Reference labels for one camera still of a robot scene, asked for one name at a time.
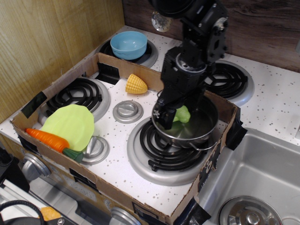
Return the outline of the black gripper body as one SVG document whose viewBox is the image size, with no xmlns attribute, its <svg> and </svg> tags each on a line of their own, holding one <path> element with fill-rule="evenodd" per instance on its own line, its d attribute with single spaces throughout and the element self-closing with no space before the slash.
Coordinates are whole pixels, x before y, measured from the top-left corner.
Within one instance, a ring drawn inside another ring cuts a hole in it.
<svg viewBox="0 0 300 225">
<path fill-rule="evenodd" d="M 181 58 L 181 47 L 170 49 L 164 58 L 161 80 L 164 88 L 156 105 L 177 109 L 186 103 L 188 95 L 197 87 L 204 86 L 207 65 L 200 63 L 197 67 L 188 65 Z"/>
</svg>

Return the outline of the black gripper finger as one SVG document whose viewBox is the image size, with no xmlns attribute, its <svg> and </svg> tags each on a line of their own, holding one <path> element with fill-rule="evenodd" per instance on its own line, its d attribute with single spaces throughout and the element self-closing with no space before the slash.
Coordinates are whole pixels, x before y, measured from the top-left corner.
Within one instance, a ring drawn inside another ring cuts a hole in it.
<svg viewBox="0 0 300 225">
<path fill-rule="evenodd" d="M 172 128 L 175 114 L 176 109 L 155 105 L 153 108 L 153 122 L 157 122 L 164 129 L 169 130 Z"/>
<path fill-rule="evenodd" d="M 191 93 L 188 95 L 186 99 L 186 107 L 190 112 L 193 112 L 197 108 L 199 102 L 202 100 L 204 96 L 205 90 L 206 90 L 205 86 L 197 87 L 196 89 L 191 91 Z"/>
</svg>

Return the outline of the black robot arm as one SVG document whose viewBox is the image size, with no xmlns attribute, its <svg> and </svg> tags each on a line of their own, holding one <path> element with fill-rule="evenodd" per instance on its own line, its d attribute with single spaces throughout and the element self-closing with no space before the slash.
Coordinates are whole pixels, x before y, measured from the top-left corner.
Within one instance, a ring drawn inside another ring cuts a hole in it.
<svg viewBox="0 0 300 225">
<path fill-rule="evenodd" d="M 201 101 L 206 77 L 224 57 L 228 12 L 218 0 L 152 0 L 150 4 L 160 15 L 182 22 L 183 40 L 165 54 L 164 88 L 153 109 L 154 120 L 169 130 L 178 108 L 186 105 L 192 110 Z"/>
</svg>

